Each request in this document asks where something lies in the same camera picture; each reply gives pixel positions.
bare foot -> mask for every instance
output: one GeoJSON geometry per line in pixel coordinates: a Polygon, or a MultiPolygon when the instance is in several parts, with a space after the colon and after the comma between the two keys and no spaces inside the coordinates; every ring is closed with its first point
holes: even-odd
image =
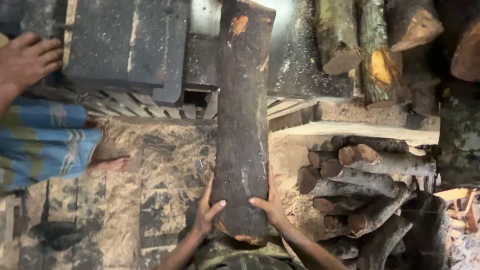
{"type": "Polygon", "coordinates": [[[108,160],[92,161],[87,168],[87,171],[110,171],[122,172],[130,165],[130,156],[123,156],[108,160]]]}

person's hand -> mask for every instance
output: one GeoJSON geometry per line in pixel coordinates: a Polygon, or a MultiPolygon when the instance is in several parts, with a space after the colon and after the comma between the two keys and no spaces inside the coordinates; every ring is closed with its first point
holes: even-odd
{"type": "Polygon", "coordinates": [[[285,230],[289,230],[291,227],[293,227],[293,225],[288,220],[285,210],[283,209],[282,199],[277,189],[276,177],[271,165],[269,167],[268,185],[270,190],[268,194],[268,202],[263,199],[253,197],[250,199],[250,203],[253,206],[265,211],[270,224],[272,224],[277,231],[283,233],[285,230]]]}
{"type": "Polygon", "coordinates": [[[27,33],[0,48],[0,93],[21,94],[62,66],[62,43],[58,39],[40,40],[27,33]]]}
{"type": "Polygon", "coordinates": [[[210,207],[210,195],[212,194],[213,176],[208,182],[205,194],[198,205],[197,217],[192,228],[192,233],[207,237],[213,230],[213,218],[225,208],[227,202],[222,200],[210,207]]]}

sawdust-covered floor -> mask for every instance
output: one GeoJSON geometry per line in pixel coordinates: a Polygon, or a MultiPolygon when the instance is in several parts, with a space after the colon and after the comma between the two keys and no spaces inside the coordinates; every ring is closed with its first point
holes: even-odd
{"type": "MultiPolygon", "coordinates": [[[[23,269],[151,269],[175,248],[196,200],[215,167],[214,122],[138,118],[98,120],[102,158],[131,155],[127,172],[94,172],[76,180],[52,179],[28,189],[20,265],[23,269]],[[86,238],[73,248],[42,251],[28,230],[40,221],[72,221],[86,238]]],[[[270,162],[289,219],[316,240],[322,216],[300,195],[298,169],[308,148],[325,136],[269,135],[270,162]]]]}

